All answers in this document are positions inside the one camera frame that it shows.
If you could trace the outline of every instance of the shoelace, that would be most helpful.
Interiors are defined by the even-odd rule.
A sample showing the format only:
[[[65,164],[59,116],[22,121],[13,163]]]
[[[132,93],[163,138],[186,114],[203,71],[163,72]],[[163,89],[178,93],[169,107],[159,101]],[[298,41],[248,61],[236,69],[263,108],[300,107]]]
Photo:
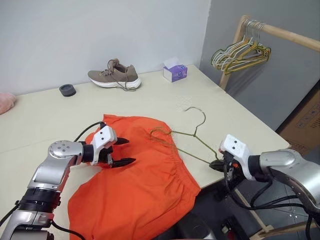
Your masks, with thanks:
[[[101,74],[104,74],[105,76],[108,76],[108,75],[111,75],[111,77],[113,78],[113,80],[119,85],[119,86],[116,86],[116,88],[119,88],[119,89],[122,89],[126,92],[134,92],[137,90],[136,87],[127,87],[127,82],[128,82],[128,75],[127,75],[127,69],[125,70],[125,83],[124,83],[124,86],[121,85],[113,76],[112,74],[115,72],[114,70],[114,60],[113,59],[110,59],[108,61],[108,64],[107,64],[107,69],[105,69],[104,71],[101,72]]]

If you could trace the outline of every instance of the orange shorts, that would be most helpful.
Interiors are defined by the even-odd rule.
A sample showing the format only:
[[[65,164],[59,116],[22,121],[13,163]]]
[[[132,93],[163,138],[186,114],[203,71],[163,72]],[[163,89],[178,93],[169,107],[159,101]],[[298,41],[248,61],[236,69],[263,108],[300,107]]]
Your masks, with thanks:
[[[79,187],[68,203],[70,229],[86,240],[152,239],[192,209],[200,188],[177,149],[150,137],[157,127],[170,131],[164,122],[115,115],[104,115],[103,121],[130,141],[114,145],[112,158],[136,161],[124,167],[102,167]],[[174,144],[170,135],[156,136]],[[79,238],[71,234],[70,239]]]

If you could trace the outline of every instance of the tissue box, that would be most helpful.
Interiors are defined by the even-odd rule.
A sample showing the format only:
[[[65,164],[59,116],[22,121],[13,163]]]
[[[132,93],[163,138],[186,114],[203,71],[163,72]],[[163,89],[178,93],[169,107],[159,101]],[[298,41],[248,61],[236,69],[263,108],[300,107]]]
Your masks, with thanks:
[[[187,76],[188,68],[185,65],[176,65],[168,69],[166,66],[163,68],[163,76],[170,82],[175,82],[184,79]]]

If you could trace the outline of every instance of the black lid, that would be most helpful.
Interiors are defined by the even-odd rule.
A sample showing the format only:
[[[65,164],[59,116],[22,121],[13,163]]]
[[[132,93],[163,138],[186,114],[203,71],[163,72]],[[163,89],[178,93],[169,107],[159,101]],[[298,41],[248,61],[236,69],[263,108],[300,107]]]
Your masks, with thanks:
[[[65,97],[71,97],[76,94],[76,90],[72,84],[65,84],[59,87],[60,92]]]

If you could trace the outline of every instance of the pink cushion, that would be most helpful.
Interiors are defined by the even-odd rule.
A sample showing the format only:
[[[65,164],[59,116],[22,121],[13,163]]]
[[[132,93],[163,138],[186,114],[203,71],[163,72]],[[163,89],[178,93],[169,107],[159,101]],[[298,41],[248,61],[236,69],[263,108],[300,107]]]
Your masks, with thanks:
[[[15,105],[16,97],[11,93],[0,92],[0,114],[5,113]]]

